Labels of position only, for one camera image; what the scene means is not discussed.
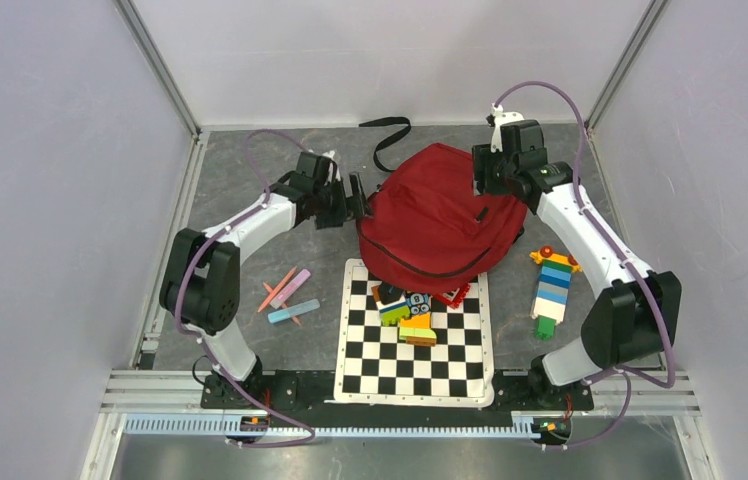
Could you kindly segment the pink highlighter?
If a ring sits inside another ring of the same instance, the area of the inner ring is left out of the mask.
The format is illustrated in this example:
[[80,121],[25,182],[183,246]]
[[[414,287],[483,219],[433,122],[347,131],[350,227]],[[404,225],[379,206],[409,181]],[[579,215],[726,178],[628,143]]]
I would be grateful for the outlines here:
[[274,296],[270,305],[273,308],[281,307],[311,276],[308,269],[302,269]]

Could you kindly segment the red backpack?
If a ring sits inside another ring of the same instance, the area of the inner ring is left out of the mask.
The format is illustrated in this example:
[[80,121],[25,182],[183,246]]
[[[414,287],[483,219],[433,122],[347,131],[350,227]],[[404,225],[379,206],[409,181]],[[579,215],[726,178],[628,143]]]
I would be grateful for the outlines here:
[[365,267],[389,285],[453,291],[501,262],[523,232],[527,206],[475,195],[466,151],[433,143],[385,171],[356,230]]

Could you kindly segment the orange pencil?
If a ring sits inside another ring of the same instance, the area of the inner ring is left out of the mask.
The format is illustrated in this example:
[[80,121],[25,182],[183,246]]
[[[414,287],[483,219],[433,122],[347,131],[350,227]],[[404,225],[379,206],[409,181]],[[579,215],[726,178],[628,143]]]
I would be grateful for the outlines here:
[[279,292],[286,286],[286,284],[291,280],[291,278],[294,276],[294,274],[297,271],[297,267],[293,267],[289,270],[289,272],[282,278],[282,280],[273,288],[268,286],[266,288],[268,294],[266,298],[262,301],[260,306],[258,307],[257,311],[262,312],[273,300],[274,298],[279,294]]

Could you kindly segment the light blue highlighter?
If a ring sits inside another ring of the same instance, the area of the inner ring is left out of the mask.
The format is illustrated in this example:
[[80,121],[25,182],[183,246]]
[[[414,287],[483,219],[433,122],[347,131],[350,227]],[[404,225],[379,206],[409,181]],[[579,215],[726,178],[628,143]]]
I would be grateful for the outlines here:
[[275,324],[281,321],[292,319],[320,308],[318,299],[308,300],[290,307],[281,308],[268,314],[268,321]]

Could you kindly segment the red plastic card box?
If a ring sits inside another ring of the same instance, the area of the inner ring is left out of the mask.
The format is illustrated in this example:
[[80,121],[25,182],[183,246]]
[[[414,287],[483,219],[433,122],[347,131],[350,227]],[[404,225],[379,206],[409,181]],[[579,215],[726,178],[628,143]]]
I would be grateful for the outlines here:
[[434,294],[433,298],[437,302],[445,305],[448,308],[458,309],[463,304],[470,289],[471,289],[471,284],[467,283],[455,290],[448,291],[445,293]]

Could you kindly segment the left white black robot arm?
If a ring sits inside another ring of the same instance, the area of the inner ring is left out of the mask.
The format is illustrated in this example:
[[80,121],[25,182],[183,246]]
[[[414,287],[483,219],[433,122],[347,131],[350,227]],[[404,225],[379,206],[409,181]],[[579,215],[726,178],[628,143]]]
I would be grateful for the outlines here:
[[295,168],[267,185],[249,207],[216,226],[175,235],[159,304],[178,331],[201,346],[238,406],[252,407],[264,394],[263,379],[253,373],[259,358],[236,321],[243,263],[307,220],[326,229],[371,213],[358,173],[342,174],[330,152],[302,152]]

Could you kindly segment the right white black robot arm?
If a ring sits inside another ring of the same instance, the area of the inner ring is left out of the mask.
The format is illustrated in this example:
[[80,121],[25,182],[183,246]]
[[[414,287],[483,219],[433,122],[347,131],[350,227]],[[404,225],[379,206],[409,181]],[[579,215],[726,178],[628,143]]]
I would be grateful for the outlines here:
[[656,272],[622,242],[591,203],[578,167],[549,161],[537,121],[511,112],[487,121],[490,142],[472,149],[475,192],[524,203],[568,248],[595,296],[580,335],[532,362],[530,400],[552,408],[583,382],[624,373],[633,360],[668,355],[682,293],[678,277]]

